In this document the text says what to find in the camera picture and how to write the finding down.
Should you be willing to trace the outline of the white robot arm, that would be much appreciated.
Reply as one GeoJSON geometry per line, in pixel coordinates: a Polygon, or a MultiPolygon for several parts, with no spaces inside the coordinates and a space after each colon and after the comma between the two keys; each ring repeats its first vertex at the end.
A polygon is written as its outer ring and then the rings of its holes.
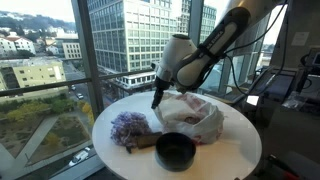
{"type": "Polygon", "coordinates": [[[180,93],[199,88],[204,76],[226,54],[226,50],[248,28],[257,24],[286,0],[234,0],[210,35],[195,46],[191,38],[174,34],[165,45],[162,59],[155,65],[155,94],[151,108],[156,109],[165,90],[175,86],[180,93]]]}

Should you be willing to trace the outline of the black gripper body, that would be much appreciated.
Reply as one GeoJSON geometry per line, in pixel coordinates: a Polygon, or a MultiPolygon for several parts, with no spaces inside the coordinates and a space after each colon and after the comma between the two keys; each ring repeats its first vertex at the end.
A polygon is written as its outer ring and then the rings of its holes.
{"type": "Polygon", "coordinates": [[[170,83],[157,77],[155,79],[154,85],[156,87],[156,90],[155,90],[154,99],[151,105],[152,109],[155,109],[160,104],[164,91],[170,87],[170,83]]]}

